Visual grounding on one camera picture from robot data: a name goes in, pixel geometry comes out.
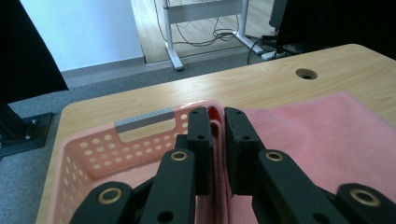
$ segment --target pink plastic basket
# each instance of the pink plastic basket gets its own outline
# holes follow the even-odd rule
[[[108,181],[136,187],[157,171],[163,154],[174,148],[176,136],[187,133],[188,115],[212,100],[179,105],[119,120],[68,136],[59,148],[49,200],[48,223],[68,223],[90,191]],[[175,128],[131,142],[120,134],[173,119]]]

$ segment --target basket handle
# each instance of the basket handle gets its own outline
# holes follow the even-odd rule
[[[125,133],[134,129],[155,124],[175,118],[175,111],[172,107],[138,115],[136,117],[121,119],[115,122],[117,133]]]

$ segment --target screw hole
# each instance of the screw hole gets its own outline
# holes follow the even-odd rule
[[[314,220],[315,220],[317,223],[322,223],[322,224],[328,224],[328,223],[330,223],[329,218],[326,217],[325,215],[321,214],[321,213],[315,213],[315,214],[313,215],[313,217],[314,217]]]
[[[116,202],[122,195],[122,191],[119,188],[109,188],[103,190],[99,196],[98,201],[102,204],[110,204]]]
[[[177,151],[171,154],[171,158],[174,161],[184,161],[187,159],[187,153],[182,151]]]
[[[158,216],[157,219],[161,223],[168,223],[173,219],[173,213],[169,211],[163,211]]]
[[[267,152],[267,154],[265,154],[265,157],[270,161],[282,161],[283,160],[283,156],[277,152]]]
[[[368,206],[376,207],[381,204],[379,199],[373,193],[364,189],[353,189],[350,191],[350,195],[359,203]]]

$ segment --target black cloth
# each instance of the black cloth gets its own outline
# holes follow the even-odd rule
[[[12,103],[67,86],[19,0],[0,0],[0,102]]]

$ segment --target desk leg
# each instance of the desk leg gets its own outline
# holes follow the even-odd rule
[[[172,63],[177,71],[183,70],[183,64],[177,56],[175,49],[173,48],[173,39],[172,39],[172,29],[171,24],[169,22],[169,6],[166,0],[163,0],[163,15],[165,16],[165,29],[166,29],[166,49],[168,51],[169,57],[172,60]]]
[[[234,32],[236,38],[238,38],[243,44],[245,44],[248,48],[251,49],[254,43],[245,37],[245,30],[247,25],[248,18],[248,0],[242,0],[242,9],[241,9],[241,20],[239,22],[239,31]],[[257,54],[263,54],[263,50],[259,46],[254,46],[253,50]]]

